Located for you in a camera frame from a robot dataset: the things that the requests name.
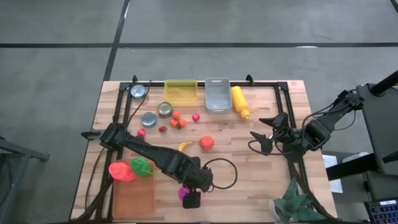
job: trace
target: yellow plastic container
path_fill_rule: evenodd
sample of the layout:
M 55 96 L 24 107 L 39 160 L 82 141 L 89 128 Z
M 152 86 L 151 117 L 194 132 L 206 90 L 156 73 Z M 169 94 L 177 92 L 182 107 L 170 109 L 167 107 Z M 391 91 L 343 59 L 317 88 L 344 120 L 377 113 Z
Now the yellow plastic container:
M 232 104 L 236 112 L 238 112 L 243 119 L 249 119 L 250 112 L 248 111 L 248 102 L 242 92 L 241 87 L 234 86 L 231 88 Z
M 166 80 L 164 83 L 164 100 L 171 104 L 196 103 L 197 97 L 197 80 Z

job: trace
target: orange cutting board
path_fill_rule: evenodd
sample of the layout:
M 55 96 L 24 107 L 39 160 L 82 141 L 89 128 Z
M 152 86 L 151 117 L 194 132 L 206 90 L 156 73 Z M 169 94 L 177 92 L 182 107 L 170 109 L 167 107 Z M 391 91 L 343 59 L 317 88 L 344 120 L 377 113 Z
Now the orange cutting board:
M 130 159 L 121 160 L 130 165 Z M 149 161 L 155 170 L 154 163 Z M 150 177 L 136 178 L 131 182 L 113 182 L 113 218 L 132 219 L 155 213 L 155 180 Z

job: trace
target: purple object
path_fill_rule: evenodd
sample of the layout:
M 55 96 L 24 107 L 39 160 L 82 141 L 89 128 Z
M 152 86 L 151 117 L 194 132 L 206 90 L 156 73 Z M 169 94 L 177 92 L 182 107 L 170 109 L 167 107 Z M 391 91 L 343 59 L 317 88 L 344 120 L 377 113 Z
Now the purple object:
M 179 197 L 180 200 L 182 201 L 183 198 L 184 198 L 184 197 L 186 196 L 186 194 L 188 194 L 188 193 L 189 193 L 189 189 L 188 189 L 188 188 L 186 188 L 186 187 L 180 187 L 180 189 L 178 190 L 178 197 Z M 205 196 L 205 193 L 202 192 L 200 195 L 201 195 L 200 199 L 203 199 L 204 196 Z

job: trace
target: orange fruit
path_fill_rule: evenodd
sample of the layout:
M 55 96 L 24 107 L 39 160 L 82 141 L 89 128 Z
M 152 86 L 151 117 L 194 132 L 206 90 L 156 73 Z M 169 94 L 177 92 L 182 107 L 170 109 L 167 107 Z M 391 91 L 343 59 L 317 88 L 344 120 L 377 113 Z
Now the orange fruit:
M 187 122 L 184 119 L 180 120 L 180 128 L 185 127 L 185 125 L 187 125 Z
M 180 112 L 174 111 L 173 112 L 173 119 L 178 121 L 180 118 L 181 118 Z
M 171 120 L 170 120 L 170 125 L 171 125 L 171 127 L 176 128 L 177 125 L 178 125 L 178 121 L 176 121 L 176 120 L 174 120 L 174 119 L 171 119 Z
M 214 146 L 214 140 L 210 136 L 205 136 L 199 141 L 200 147 L 204 151 L 209 151 Z

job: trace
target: banana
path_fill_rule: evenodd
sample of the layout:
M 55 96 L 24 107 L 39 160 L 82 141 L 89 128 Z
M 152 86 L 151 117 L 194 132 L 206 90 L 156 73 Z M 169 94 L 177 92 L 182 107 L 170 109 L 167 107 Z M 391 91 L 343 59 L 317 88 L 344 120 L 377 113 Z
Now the banana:
M 178 147 L 178 150 L 179 150 L 180 152 L 182 152 L 182 150 L 183 150 L 185 147 L 191 145 L 192 143 L 193 143 L 192 141 L 190 141 L 190 142 L 183 142 L 183 143 L 181 143 L 180 146 Z

